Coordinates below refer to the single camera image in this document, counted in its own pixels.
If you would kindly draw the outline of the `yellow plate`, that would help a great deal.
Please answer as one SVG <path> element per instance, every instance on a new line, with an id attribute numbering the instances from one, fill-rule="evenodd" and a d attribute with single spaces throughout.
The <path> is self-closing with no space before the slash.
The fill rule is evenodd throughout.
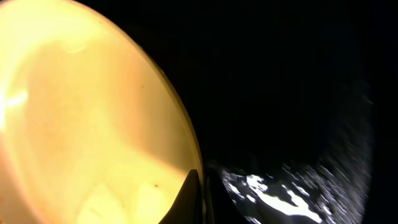
<path id="1" fill-rule="evenodd" d="M 1 3 L 1 222 L 160 223 L 192 124 L 161 69 L 76 1 Z"/>

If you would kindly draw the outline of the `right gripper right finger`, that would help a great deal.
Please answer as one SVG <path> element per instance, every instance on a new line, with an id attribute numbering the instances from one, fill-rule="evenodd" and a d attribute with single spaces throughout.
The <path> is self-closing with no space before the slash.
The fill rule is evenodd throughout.
<path id="1" fill-rule="evenodd" d="M 248 224 L 240 214 L 216 170 L 208 168 L 205 177 L 206 220 L 209 224 Z"/>

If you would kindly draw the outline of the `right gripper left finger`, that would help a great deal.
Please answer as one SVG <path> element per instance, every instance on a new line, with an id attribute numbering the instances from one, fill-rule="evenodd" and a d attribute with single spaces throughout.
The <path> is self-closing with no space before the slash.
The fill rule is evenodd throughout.
<path id="1" fill-rule="evenodd" d="M 174 203 L 159 224 L 202 224 L 201 185 L 196 169 L 188 173 Z"/>

